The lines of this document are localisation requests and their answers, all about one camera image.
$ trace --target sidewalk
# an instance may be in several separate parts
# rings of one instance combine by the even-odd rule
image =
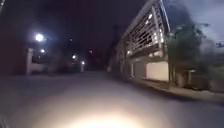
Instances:
[[[161,85],[160,83],[150,82],[138,78],[128,78],[128,79],[134,83],[139,83],[160,91],[172,93],[174,95],[224,104],[224,93],[213,93],[210,91],[194,91],[178,87],[169,87],[168,84]]]

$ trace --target light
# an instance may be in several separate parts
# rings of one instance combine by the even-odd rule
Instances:
[[[182,29],[183,29],[182,26],[177,27],[177,30],[182,30]]]
[[[42,42],[42,41],[44,41],[44,36],[43,36],[42,34],[37,34],[37,35],[35,36],[35,39],[36,39],[36,41],[38,41],[38,42]]]
[[[159,41],[158,41],[158,40],[156,40],[154,44],[158,44],[158,43],[159,43]]]
[[[193,69],[192,69],[192,70],[190,70],[189,72],[190,72],[190,73],[195,73],[195,72],[196,72],[196,70],[193,70]]]
[[[158,40],[158,37],[157,36],[155,36],[155,40]]]
[[[77,120],[67,125],[66,128],[143,128],[143,126],[130,117],[93,116]]]
[[[160,55],[161,55],[160,51],[154,52],[154,56],[160,56]]]
[[[44,49],[41,49],[40,52],[41,52],[41,53],[45,53],[45,50],[44,50]]]
[[[151,54],[149,54],[149,57],[153,57],[153,54],[151,53]]]
[[[152,46],[151,44],[148,44],[146,47],[150,47],[150,46]]]
[[[81,61],[81,64],[82,64],[82,65],[85,65],[86,63],[85,63],[85,61]]]
[[[149,20],[152,19],[152,14],[151,14],[151,13],[149,14],[148,19],[149,19]]]
[[[149,24],[149,21],[148,20],[146,20],[146,22],[145,22],[145,25],[147,25],[147,24]]]
[[[163,43],[164,42],[163,31],[162,29],[159,29],[159,31],[160,31],[161,43]]]
[[[76,56],[76,55],[73,55],[73,56],[72,56],[72,59],[74,59],[74,60],[75,60],[76,58],[77,58],[77,56]]]
[[[172,32],[170,32],[170,33],[169,33],[169,36],[170,36],[170,37],[174,37],[174,36],[175,36],[175,34],[174,34],[174,33],[172,33]]]
[[[127,54],[130,55],[130,54],[132,54],[132,52],[131,52],[130,50],[128,50],[128,51],[127,51]]]

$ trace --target wall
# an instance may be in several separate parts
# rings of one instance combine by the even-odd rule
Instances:
[[[152,80],[169,81],[168,62],[153,62],[146,64],[146,77]]]
[[[145,61],[139,61],[134,63],[134,76],[138,78],[146,77],[146,65]]]
[[[31,64],[31,72],[32,71],[35,71],[35,72],[43,72],[44,69],[45,69],[46,65],[44,64],[35,64],[35,63],[32,63]]]
[[[0,33],[0,75],[25,75],[26,52],[23,41]]]

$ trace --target road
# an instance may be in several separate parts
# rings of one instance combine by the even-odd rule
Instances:
[[[224,127],[222,106],[138,87],[101,72],[2,78],[0,85],[0,118],[9,128],[90,128],[86,125],[98,126],[96,122],[98,128]]]

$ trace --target street light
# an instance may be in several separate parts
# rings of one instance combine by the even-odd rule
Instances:
[[[38,42],[43,42],[44,41],[44,36],[42,34],[37,34],[35,36],[35,40]]]
[[[130,54],[132,54],[132,52],[131,52],[130,50],[128,50],[128,51],[127,51],[127,54],[130,55]]]
[[[74,60],[75,60],[75,59],[76,59],[76,55],[73,55],[73,56],[72,56],[72,59],[74,59]]]
[[[151,13],[149,14],[148,19],[149,19],[149,20],[152,19],[152,14],[151,14]]]
[[[82,64],[82,65],[85,65],[86,63],[85,63],[85,61],[81,61],[81,64]]]
[[[44,54],[45,53],[45,50],[44,49],[41,49],[40,50],[40,53],[43,53]]]

